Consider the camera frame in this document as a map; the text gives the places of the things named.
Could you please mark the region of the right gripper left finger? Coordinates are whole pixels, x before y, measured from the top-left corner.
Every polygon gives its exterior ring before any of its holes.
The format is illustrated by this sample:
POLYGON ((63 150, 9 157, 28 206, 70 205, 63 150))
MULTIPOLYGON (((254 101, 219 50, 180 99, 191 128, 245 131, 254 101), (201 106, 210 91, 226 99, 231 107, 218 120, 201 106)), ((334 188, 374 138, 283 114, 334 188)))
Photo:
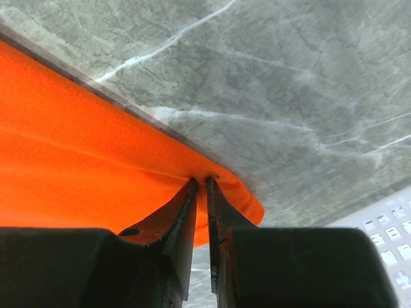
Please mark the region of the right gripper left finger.
POLYGON ((2 307, 180 307, 188 299, 198 184, 142 221, 1 229, 2 307))

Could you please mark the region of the orange t shirt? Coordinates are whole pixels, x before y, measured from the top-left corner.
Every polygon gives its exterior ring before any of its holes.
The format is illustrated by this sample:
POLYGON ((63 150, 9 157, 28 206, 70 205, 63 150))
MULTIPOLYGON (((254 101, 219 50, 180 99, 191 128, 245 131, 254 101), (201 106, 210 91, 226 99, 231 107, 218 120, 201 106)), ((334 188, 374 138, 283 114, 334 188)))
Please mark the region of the orange t shirt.
POLYGON ((265 210, 199 152, 1 43, 1 225, 118 233, 199 184, 195 245, 208 242, 206 180, 254 224, 265 210))

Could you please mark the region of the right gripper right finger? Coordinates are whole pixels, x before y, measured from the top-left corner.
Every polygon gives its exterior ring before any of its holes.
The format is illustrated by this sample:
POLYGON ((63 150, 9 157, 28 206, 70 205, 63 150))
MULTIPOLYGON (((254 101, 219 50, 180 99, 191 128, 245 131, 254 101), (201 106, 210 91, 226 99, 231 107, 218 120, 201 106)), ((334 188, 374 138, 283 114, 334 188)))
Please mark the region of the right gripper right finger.
POLYGON ((356 228, 259 228, 207 180, 211 290, 219 307, 397 307, 356 228))

